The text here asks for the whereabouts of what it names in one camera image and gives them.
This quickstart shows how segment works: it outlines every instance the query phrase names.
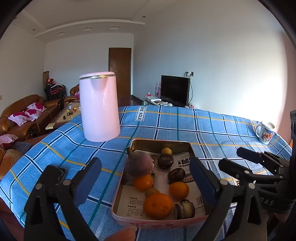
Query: mug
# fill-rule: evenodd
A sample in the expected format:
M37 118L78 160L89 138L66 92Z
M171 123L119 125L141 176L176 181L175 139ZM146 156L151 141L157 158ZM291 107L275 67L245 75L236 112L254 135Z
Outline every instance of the mug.
M262 124L256 127L256 136L259 138L259 141L265 145L269 144L272 136L274 135L275 126L269 121L262 121Z

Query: tablecloth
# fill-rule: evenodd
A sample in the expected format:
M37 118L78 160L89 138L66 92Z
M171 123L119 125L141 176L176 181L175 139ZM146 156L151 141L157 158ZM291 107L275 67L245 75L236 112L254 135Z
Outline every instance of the tablecloth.
M161 106L120 107L119 118L119 136L107 142L96 143L85 139L81 116L77 116L35 145L12 167L0 182L0 196L22 226L26 218L24 205L47 165L67 169L66 178L72 179L93 157L98 157L102 161L102 172L79 210L99 240L120 230L122 227L111 217L110 208L127 156L126 147L133 138L190 142L195 155L206 168L230 183L233 183L231 177L218 168L219 160L224 157L250 168L254 173L270 174L260 164L239 158L236 155L239 147L261 152L267 150L285 159L291 156L290 146L276 133L270 144L261 144L254 132L259 122L246 118ZM223 238L234 209L235 205L232 205L217 240ZM56 204L55 210L66 237L74 240L60 206ZM184 229L138 229L136 240L192 240L198 229L198 226Z

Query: coffee table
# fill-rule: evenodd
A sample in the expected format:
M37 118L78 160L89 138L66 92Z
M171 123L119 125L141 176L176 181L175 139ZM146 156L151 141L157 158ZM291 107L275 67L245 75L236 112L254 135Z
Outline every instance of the coffee table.
M52 121L45 128L46 130L57 129L62 125L66 124L67 122L71 121L77 115L81 114L81 111L77 110L73 112L72 115L67 115L69 105L71 105L72 107L78 107L80 106L80 103L79 102L69 103L64 109L62 109L62 111L55 118L52 119Z

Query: human hand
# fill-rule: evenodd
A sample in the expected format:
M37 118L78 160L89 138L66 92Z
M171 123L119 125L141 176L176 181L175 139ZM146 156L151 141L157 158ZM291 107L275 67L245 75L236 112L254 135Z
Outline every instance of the human hand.
M136 239L136 227L128 227L119 230L117 233L107 237L104 241L134 241Z

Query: ceiling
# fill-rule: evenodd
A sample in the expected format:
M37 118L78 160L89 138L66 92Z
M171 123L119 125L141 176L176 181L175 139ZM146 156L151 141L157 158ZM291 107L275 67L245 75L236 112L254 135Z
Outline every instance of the ceiling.
M43 42L89 33L135 33L176 1L33 0L12 23Z

